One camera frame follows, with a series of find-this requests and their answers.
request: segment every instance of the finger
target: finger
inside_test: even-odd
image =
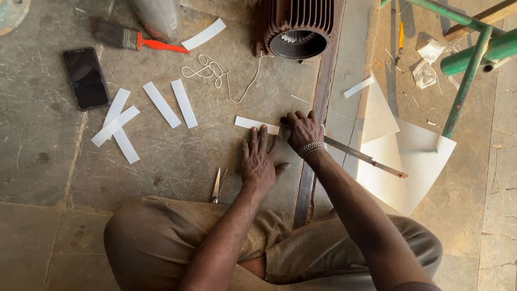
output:
[[[278,135],[275,135],[273,137],[273,144],[271,145],[271,148],[269,148],[269,151],[267,152],[269,154],[270,158],[275,157],[275,155],[278,152],[279,147],[280,147],[280,137]]]
[[[241,151],[242,151],[242,159],[243,160],[248,159],[248,157],[250,156],[250,149],[248,148],[248,143],[245,140],[242,141]]]
[[[257,141],[257,128],[253,127],[250,131],[250,153],[256,154],[259,148],[259,142]]]
[[[280,176],[291,166],[291,164],[289,163],[283,163],[283,164],[280,164],[278,165],[276,168],[275,168],[275,174],[277,176],[277,182],[278,180],[280,179]]]
[[[307,114],[307,117],[310,119],[316,119],[316,111],[311,110],[309,114]]]
[[[303,112],[301,112],[300,110],[296,111],[294,114],[296,114],[296,116],[299,119],[307,119],[307,116],[305,116],[305,114]]]
[[[287,117],[280,117],[280,123],[285,124],[289,128],[289,121],[287,120]]]
[[[294,125],[299,121],[300,119],[298,119],[298,117],[294,113],[289,112],[287,114],[287,122],[289,123],[289,128],[293,128]]]
[[[263,124],[260,128],[260,143],[258,144],[258,150],[266,152],[267,149],[267,126]]]

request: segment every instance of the knife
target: knife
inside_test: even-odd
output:
[[[335,147],[336,149],[342,151],[342,152],[345,152],[351,156],[354,156],[358,159],[360,159],[361,161],[365,161],[367,162],[368,164],[374,166],[374,167],[377,167],[381,170],[384,170],[390,174],[393,174],[397,177],[399,177],[400,179],[404,179],[404,178],[407,178],[408,175],[407,174],[404,174],[403,172],[400,172],[400,171],[397,171],[395,169],[392,169],[388,166],[385,166],[381,163],[378,163],[376,161],[373,160],[372,157],[368,156],[368,155],[365,155],[363,153],[361,153],[360,151],[357,151],[357,150],[354,150],[352,149],[351,147],[347,146],[347,145],[344,145],[338,141],[335,141],[327,136],[324,136],[324,140],[323,140],[326,144],[328,144],[329,146],[333,146]]]

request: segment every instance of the scissors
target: scissors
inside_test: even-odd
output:
[[[212,198],[210,199],[210,202],[212,203],[217,203],[219,200],[219,195],[221,194],[221,190],[224,185],[224,178],[226,178],[226,172],[228,172],[228,169],[224,171],[223,177],[219,180],[219,177],[221,176],[221,168],[217,171],[216,183],[214,185],[214,190],[212,191]]]

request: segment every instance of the phone screen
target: phone screen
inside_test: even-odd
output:
[[[94,48],[63,52],[79,109],[111,104]]]

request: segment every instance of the thread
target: thread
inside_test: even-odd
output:
[[[200,63],[201,65],[203,65],[203,66],[204,66],[203,68],[201,68],[201,69],[200,69],[200,70],[198,70],[198,71],[194,71],[193,69],[191,69],[191,68],[189,68],[189,67],[185,66],[185,67],[181,68],[181,74],[182,74],[182,75],[183,75],[183,77],[185,77],[185,78],[191,78],[191,77],[193,77],[193,76],[199,76],[199,77],[201,77],[201,78],[208,79],[208,78],[211,78],[211,77],[213,77],[213,76],[216,76],[216,80],[215,80],[215,82],[214,82],[214,86],[215,86],[217,89],[221,88],[222,83],[223,83],[222,78],[223,78],[224,76],[226,76],[226,83],[228,84],[228,97],[230,97],[230,100],[231,100],[233,103],[235,103],[235,104],[239,104],[239,103],[241,103],[241,102],[242,102],[242,100],[244,100],[244,97],[245,97],[245,96],[246,96],[246,94],[248,93],[249,88],[251,87],[251,85],[253,85],[253,83],[254,83],[254,82],[255,82],[255,80],[257,79],[257,76],[259,75],[259,72],[260,72],[260,63],[261,63],[261,60],[262,60],[262,58],[263,58],[263,57],[266,57],[266,56],[267,56],[267,57],[273,57],[272,55],[262,55],[262,51],[260,51],[260,58],[258,59],[258,69],[257,69],[257,73],[255,74],[255,78],[253,78],[253,81],[251,81],[251,83],[248,85],[248,87],[246,88],[246,91],[244,92],[244,94],[243,94],[243,95],[242,95],[242,97],[240,98],[239,102],[234,101],[234,100],[232,99],[232,95],[231,95],[231,93],[230,93],[230,79],[229,79],[229,77],[228,77],[228,74],[229,74],[229,73],[231,73],[231,71],[226,71],[226,69],[225,69],[225,68],[224,68],[224,67],[223,67],[223,66],[222,66],[218,61],[216,61],[216,60],[212,59],[211,57],[209,57],[208,55],[206,55],[206,54],[204,54],[204,53],[202,53],[202,54],[200,54],[200,55],[198,55],[198,56],[197,56],[197,60],[199,61],[199,63]],[[210,74],[210,76],[203,76],[203,75],[201,75],[201,74],[200,74],[200,72],[202,72],[202,71],[206,70],[207,68],[212,72],[212,74]],[[192,72],[192,74],[191,74],[191,75],[189,75],[189,76],[186,76],[186,75],[185,75],[185,73],[183,72],[183,69],[188,69],[188,70],[190,70],[190,71]]]

